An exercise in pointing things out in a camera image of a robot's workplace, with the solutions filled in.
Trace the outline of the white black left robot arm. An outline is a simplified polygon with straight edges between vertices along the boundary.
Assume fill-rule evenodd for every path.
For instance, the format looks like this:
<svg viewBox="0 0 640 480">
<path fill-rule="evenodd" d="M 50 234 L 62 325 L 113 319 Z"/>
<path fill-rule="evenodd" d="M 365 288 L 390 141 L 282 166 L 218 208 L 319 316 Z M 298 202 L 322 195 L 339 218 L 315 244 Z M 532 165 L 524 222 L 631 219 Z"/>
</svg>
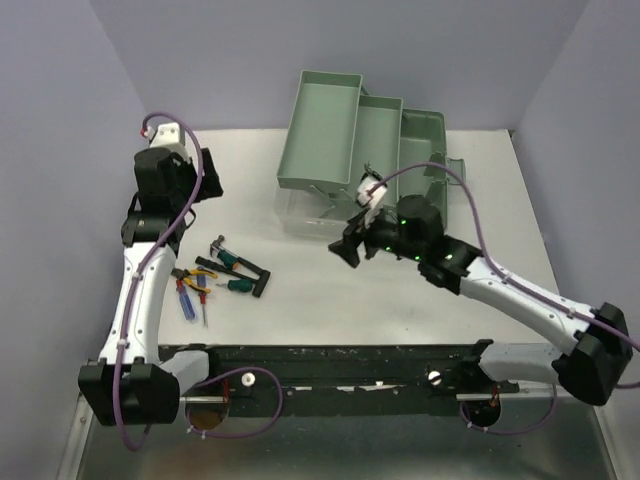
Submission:
<svg viewBox="0 0 640 480">
<path fill-rule="evenodd" d="M 170 424 L 187 391 L 209 395 L 221 385 L 222 372 L 204 349 L 187 348 L 163 361 L 158 348 L 164 296 L 185 221 L 161 247 L 154 245 L 190 196 L 223 194 L 209 150 L 201 154 L 202 179 L 190 160 L 166 147 L 134 157 L 138 191 L 121 227 L 124 275 L 116 313 L 97 363 L 83 366 L 78 375 L 79 389 L 103 426 L 115 425 L 116 412 L 126 425 Z"/>
</svg>

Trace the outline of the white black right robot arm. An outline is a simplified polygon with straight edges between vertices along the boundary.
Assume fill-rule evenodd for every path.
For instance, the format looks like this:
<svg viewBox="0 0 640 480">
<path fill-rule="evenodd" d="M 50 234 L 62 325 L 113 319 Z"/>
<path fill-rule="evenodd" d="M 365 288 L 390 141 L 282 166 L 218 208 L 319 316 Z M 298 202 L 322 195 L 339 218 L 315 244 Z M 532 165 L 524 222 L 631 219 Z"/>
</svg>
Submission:
<svg viewBox="0 0 640 480">
<path fill-rule="evenodd" d="M 479 248 L 446 234 L 439 210 L 419 195 L 402 198 L 393 221 L 363 209 L 328 249 L 357 267 L 360 247 L 368 259 L 383 250 L 412 260 L 432 285 L 486 304 L 545 339 L 534 346 L 489 342 L 460 367 L 471 391 L 525 380 L 559 385 L 586 404 L 603 406 L 633 356 L 621 309 L 571 301 L 496 265 Z"/>
</svg>

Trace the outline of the small black pliers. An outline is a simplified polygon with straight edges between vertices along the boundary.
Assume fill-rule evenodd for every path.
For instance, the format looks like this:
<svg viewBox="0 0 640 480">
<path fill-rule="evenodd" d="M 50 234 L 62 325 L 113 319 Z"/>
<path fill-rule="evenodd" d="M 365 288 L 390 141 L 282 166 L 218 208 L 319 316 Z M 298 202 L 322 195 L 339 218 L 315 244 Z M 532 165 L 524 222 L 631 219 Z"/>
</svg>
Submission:
<svg viewBox="0 0 640 480">
<path fill-rule="evenodd" d="M 373 177 L 377 177 L 378 173 L 372 168 L 371 164 L 369 162 L 366 162 L 363 164 L 364 167 L 364 171 L 368 176 L 373 176 Z"/>
</svg>

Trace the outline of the green plastic tool box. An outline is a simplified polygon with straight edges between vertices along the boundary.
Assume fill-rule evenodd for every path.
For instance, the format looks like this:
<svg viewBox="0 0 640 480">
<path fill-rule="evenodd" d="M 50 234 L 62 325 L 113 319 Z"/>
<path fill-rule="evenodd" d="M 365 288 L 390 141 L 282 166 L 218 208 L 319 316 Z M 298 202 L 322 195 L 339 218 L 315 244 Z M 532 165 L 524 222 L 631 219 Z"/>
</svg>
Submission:
<svg viewBox="0 0 640 480">
<path fill-rule="evenodd" d="M 389 177 L 386 211 L 403 197 L 426 197 L 441 212 L 448 189 L 466 177 L 447 154 L 444 116 L 370 94 L 360 74 L 304 70 L 277 170 L 274 209 L 283 229 L 334 237 L 357 212 L 356 189 L 369 162 Z"/>
</svg>

